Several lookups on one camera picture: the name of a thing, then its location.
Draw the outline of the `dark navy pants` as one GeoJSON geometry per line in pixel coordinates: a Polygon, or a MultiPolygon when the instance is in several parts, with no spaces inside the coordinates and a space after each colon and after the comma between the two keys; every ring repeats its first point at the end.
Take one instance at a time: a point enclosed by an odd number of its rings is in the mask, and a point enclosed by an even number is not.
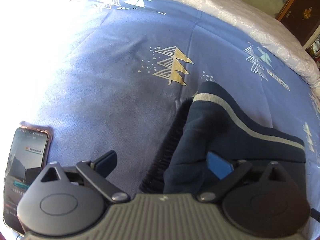
{"type": "Polygon", "coordinates": [[[181,104],[140,190],[198,194],[219,181],[208,167],[208,153],[232,163],[244,159],[258,171],[278,161],[306,190],[303,140],[253,121],[223,87],[210,81],[181,104]]]}

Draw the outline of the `smartphone with pink case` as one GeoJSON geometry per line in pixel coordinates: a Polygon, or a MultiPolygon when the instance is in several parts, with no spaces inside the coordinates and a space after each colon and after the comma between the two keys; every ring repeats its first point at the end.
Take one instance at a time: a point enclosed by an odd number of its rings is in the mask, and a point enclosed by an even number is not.
{"type": "Polygon", "coordinates": [[[21,126],[15,131],[4,176],[3,220],[19,235],[24,230],[17,206],[46,165],[51,141],[50,131],[43,127],[21,126]]]}

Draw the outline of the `white embossed quilt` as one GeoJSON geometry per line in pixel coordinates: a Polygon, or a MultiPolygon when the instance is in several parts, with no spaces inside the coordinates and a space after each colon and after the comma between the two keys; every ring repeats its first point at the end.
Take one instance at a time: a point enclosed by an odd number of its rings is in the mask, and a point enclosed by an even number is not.
{"type": "Polygon", "coordinates": [[[246,33],[294,70],[319,95],[319,70],[299,41],[275,18],[242,0],[173,0],[246,33]]]}

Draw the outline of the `dark wooden cabinet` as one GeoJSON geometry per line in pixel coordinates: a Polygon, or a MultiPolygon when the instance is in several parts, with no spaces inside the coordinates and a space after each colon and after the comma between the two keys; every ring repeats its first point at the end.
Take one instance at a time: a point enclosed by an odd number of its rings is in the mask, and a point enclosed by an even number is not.
{"type": "Polygon", "coordinates": [[[319,0],[289,0],[277,20],[304,46],[319,27],[319,0]]]}

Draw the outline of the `blue patterned bed sheet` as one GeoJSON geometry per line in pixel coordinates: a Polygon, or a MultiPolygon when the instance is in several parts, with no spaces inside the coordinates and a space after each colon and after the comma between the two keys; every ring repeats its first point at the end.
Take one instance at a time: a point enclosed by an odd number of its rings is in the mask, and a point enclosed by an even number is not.
{"type": "Polygon", "coordinates": [[[317,96],[240,29],[173,0],[72,0],[43,9],[38,23],[23,118],[52,131],[48,161],[72,166],[113,150],[107,179],[144,193],[178,109],[210,81],[253,121],[303,140],[299,190],[319,209],[317,96]]]}

